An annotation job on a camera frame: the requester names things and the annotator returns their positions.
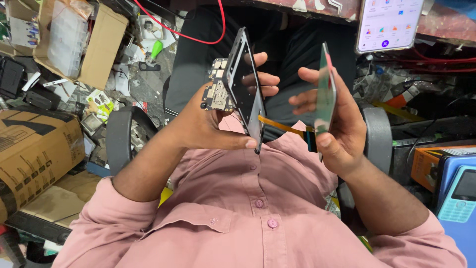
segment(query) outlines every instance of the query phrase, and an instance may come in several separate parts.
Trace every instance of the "smartphone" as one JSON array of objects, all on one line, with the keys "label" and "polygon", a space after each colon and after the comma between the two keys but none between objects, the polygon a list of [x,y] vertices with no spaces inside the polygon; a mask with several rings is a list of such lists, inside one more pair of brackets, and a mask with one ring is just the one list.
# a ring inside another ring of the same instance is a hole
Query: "smartphone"
[{"label": "smartphone", "polygon": [[363,0],[355,51],[408,49],[415,42],[425,0]]},{"label": "smartphone", "polygon": [[464,223],[476,206],[476,166],[461,166],[438,212],[437,218]]},{"label": "smartphone", "polygon": [[329,132],[332,125],[332,118],[336,108],[336,84],[332,74],[332,61],[329,55],[327,43],[322,44],[321,59],[319,67],[319,83],[317,85],[316,114],[314,128],[316,135]]},{"label": "smartphone", "polygon": [[258,141],[255,152],[259,154],[264,124],[258,119],[258,115],[266,117],[266,110],[248,40],[246,27],[239,29],[224,69],[223,84],[245,133]]}]

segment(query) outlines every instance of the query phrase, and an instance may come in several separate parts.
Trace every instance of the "pink shirt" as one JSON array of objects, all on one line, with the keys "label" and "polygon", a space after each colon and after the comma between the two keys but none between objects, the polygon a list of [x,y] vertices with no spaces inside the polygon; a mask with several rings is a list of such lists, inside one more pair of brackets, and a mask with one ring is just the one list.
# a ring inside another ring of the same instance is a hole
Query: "pink shirt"
[{"label": "pink shirt", "polygon": [[[220,129],[242,132],[230,116]],[[103,179],[53,267],[466,267],[431,213],[406,233],[373,237],[370,253],[323,209],[337,177],[296,134],[260,155],[189,150],[172,181],[157,209],[159,200],[128,200]]]}]

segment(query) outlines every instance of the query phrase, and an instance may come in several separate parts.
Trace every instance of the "hand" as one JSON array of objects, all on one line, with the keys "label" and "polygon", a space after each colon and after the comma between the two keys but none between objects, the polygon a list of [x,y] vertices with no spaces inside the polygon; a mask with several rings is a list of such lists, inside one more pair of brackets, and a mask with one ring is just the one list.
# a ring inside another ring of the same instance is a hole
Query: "hand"
[{"label": "hand", "polygon": [[[318,86],[319,71],[303,67],[297,73],[302,80]],[[324,157],[326,168],[345,180],[362,164],[367,126],[357,103],[335,68],[332,73],[337,89],[332,127],[329,133],[317,136],[316,144]],[[289,103],[297,106],[293,110],[294,114],[303,114],[316,110],[316,98],[317,89],[314,89],[290,97]]]},{"label": "hand", "polygon": [[[264,64],[268,59],[265,52],[254,55],[256,67]],[[268,73],[258,72],[259,83],[263,97],[278,93],[279,78]],[[206,86],[203,85],[190,99],[180,114],[162,131],[172,131],[170,135],[174,141],[184,148],[194,149],[224,149],[237,150],[256,148],[258,142],[241,133],[219,130],[223,117],[230,115],[224,111],[205,111],[200,108],[202,96]]]}]

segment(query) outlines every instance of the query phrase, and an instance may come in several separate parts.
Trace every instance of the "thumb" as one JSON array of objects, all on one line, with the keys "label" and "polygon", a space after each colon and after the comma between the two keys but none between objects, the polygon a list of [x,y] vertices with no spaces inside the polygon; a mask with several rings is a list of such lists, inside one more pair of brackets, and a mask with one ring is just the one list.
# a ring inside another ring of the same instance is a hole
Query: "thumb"
[{"label": "thumb", "polygon": [[316,145],[325,160],[342,162],[347,152],[331,133],[322,133],[316,138]]},{"label": "thumb", "polygon": [[223,150],[254,149],[258,145],[258,142],[250,136],[226,130],[213,131],[209,140],[212,142],[210,148]]}]

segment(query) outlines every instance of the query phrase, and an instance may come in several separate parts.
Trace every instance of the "photo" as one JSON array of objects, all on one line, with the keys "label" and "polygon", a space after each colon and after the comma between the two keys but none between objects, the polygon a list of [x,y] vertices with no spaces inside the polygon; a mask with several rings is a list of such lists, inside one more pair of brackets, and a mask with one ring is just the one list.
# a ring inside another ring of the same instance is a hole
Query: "photo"
[{"label": "photo", "polygon": [[158,40],[163,39],[162,26],[153,21],[149,16],[139,16],[140,34],[144,40]]}]

